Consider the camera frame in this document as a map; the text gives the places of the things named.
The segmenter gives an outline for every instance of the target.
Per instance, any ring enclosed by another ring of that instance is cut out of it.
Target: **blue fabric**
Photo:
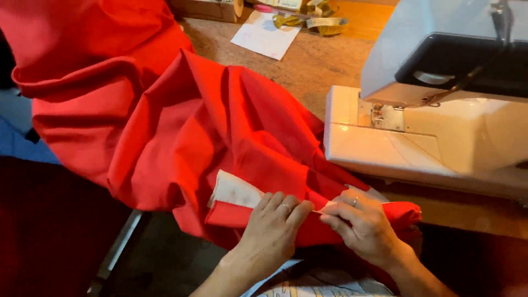
[[[50,148],[39,140],[36,144],[26,140],[15,127],[0,117],[0,155],[35,162],[60,164]]]

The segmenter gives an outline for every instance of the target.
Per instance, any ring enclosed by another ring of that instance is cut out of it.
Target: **white sewing machine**
[[[401,0],[361,73],[327,96],[328,160],[528,199],[528,2]]]

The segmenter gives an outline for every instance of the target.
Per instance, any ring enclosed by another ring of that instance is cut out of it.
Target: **paper sheet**
[[[268,57],[282,59],[300,27],[283,26],[277,29],[273,25],[273,16],[272,13],[253,11],[231,42]]]

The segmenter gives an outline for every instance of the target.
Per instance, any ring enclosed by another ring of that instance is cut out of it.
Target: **table surface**
[[[336,16],[349,19],[348,31],[325,38],[301,32],[281,61],[230,41],[251,13],[244,8],[239,23],[193,18],[177,19],[196,53],[223,65],[242,65],[284,86],[317,117],[325,118],[325,98],[332,85],[359,87],[361,69],[394,7],[355,2],[331,2]],[[528,210],[516,201],[363,178],[391,201],[411,201],[431,224],[528,239]]]

